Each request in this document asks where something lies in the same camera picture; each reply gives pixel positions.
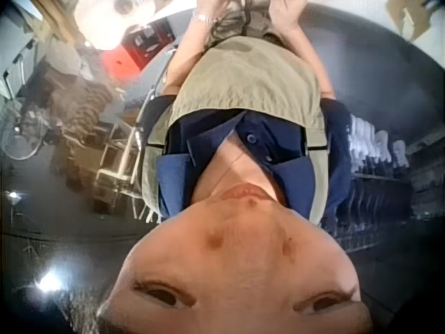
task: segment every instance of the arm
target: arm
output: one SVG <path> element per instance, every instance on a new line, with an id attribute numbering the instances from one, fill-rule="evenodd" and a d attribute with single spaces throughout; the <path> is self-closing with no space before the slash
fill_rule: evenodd
<path id="1" fill-rule="evenodd" d="M 326 68 L 298 24 L 306 3 L 307 0 L 271 0 L 270 18 L 286 47 L 314 71 L 321 89 L 321 97 L 335 100 L 335 92 Z"/>
<path id="2" fill-rule="evenodd" d="M 220 17 L 227 8 L 229 0 L 198 0 L 197 13 L 209 19 Z M 179 44 L 167 69 L 163 95 L 177 95 L 191 70 L 201 59 L 212 23 L 200 20 L 196 16 L 192 20 Z"/>

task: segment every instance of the bracelet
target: bracelet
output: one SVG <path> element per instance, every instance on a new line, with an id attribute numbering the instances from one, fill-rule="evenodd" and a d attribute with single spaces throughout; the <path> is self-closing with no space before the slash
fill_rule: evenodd
<path id="1" fill-rule="evenodd" d="M 208 23 L 208 24 L 214 24 L 214 23 L 218 22 L 218 18 L 209 17 L 205 14 L 199 14 L 196 10 L 193 11 L 193 17 L 195 19 L 198 19 L 201 22 Z"/>

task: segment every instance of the lip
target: lip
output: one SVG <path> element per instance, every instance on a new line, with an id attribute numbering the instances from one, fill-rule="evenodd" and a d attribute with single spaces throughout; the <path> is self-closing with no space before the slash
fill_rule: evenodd
<path id="1" fill-rule="evenodd" d="M 259 200 L 273 200 L 264 189 L 251 183 L 238 184 L 221 195 L 222 200 L 238 200 L 244 197 L 255 197 Z"/>

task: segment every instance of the dark floor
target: dark floor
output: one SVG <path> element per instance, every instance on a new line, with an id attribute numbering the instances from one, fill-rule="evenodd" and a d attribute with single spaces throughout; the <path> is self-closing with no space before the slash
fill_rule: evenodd
<path id="1" fill-rule="evenodd" d="M 444 71 L 422 51 L 375 24 L 320 6 L 309 7 L 302 25 L 351 112 L 408 143 L 443 122 Z M 19 163 L 1 159 L 1 273 L 10 283 L 2 289 L 31 284 L 57 266 L 70 284 L 102 293 L 151 226 L 128 211 L 93 213 L 81 193 L 66 188 L 64 177 L 49 172 L 53 149 Z M 20 207 L 24 216 L 11 219 L 4 191 L 13 189 L 28 195 Z M 442 240 L 441 224 L 413 223 L 392 238 L 352 255 L 363 298 L 382 325 L 441 277 L 440 249 L 430 242 Z"/>

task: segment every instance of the hand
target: hand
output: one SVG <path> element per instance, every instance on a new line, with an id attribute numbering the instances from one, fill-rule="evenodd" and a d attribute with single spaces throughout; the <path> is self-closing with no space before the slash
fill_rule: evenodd
<path id="1" fill-rule="evenodd" d="M 221 18 L 227 7 L 229 0 L 197 0 L 196 10 L 198 14 L 212 18 Z"/>
<path id="2" fill-rule="evenodd" d="M 298 26 L 298 19 L 305 9 L 307 0 L 270 0 L 269 15 L 279 32 Z"/>

